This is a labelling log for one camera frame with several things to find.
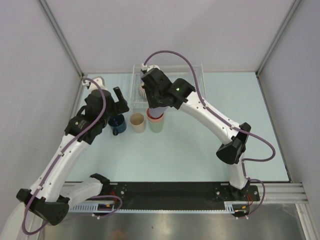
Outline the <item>dark blue ceramic mug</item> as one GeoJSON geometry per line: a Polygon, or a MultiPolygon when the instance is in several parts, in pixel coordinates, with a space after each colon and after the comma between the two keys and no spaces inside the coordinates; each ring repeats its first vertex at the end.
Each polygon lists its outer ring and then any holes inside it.
{"type": "Polygon", "coordinates": [[[123,114],[111,117],[107,123],[114,136],[124,133],[127,129],[126,120],[123,114]]]}

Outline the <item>beige plastic cup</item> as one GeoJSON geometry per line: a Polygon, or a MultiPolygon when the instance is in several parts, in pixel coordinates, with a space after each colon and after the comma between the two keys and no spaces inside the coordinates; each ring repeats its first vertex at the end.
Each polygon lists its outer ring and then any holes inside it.
{"type": "Polygon", "coordinates": [[[136,133],[143,133],[146,129],[145,117],[140,112],[133,113],[129,118],[129,122],[136,133]]]}

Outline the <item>tall lilac plastic cup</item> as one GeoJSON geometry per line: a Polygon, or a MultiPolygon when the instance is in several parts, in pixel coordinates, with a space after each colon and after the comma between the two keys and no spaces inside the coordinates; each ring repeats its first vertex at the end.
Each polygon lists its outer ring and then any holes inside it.
{"type": "Polygon", "coordinates": [[[148,109],[148,115],[151,117],[151,118],[154,118],[154,119],[157,119],[157,118],[160,118],[161,115],[167,110],[167,106],[165,107],[156,107],[156,108],[149,108],[148,109]]]}

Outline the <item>salmon pink plastic cup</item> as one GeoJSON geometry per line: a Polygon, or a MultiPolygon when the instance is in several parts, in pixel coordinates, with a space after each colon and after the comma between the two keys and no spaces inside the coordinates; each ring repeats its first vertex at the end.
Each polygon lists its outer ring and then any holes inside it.
{"type": "Polygon", "coordinates": [[[147,110],[146,112],[146,116],[149,122],[154,123],[154,124],[158,124],[161,123],[164,120],[165,114],[162,113],[159,117],[152,117],[150,115],[150,112],[147,110]]]}

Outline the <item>green plastic cup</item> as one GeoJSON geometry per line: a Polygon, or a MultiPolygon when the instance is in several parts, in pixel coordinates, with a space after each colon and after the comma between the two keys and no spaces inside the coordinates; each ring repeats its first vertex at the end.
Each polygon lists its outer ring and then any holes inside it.
{"type": "Polygon", "coordinates": [[[150,130],[153,132],[153,133],[160,133],[163,129],[163,126],[164,126],[164,121],[159,121],[159,122],[152,122],[152,121],[149,121],[149,127],[150,127],[150,130]]]}

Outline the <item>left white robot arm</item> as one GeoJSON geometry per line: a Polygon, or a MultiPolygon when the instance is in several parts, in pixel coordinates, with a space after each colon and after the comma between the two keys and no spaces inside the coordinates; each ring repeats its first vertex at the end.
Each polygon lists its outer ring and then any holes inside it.
{"type": "Polygon", "coordinates": [[[112,193],[110,180],[98,173],[65,192],[62,187],[77,160],[102,133],[109,119],[129,111],[120,88],[113,90],[118,101],[106,89],[90,92],[86,104],[69,120],[59,148],[44,172],[30,188],[22,188],[16,195],[30,212],[52,226],[62,222],[73,206],[94,197],[105,200],[112,193]]]}

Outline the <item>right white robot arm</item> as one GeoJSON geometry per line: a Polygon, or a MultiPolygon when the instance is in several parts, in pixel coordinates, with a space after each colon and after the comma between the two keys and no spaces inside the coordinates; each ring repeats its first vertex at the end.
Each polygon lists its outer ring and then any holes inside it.
{"type": "Polygon", "coordinates": [[[228,166],[231,196],[237,201],[247,197],[249,180],[241,161],[251,126],[230,120],[202,98],[195,86],[183,78],[171,82],[156,65],[142,70],[140,79],[148,102],[147,117],[153,122],[162,120],[167,108],[175,108],[199,121],[221,142],[216,156],[228,166]]]}

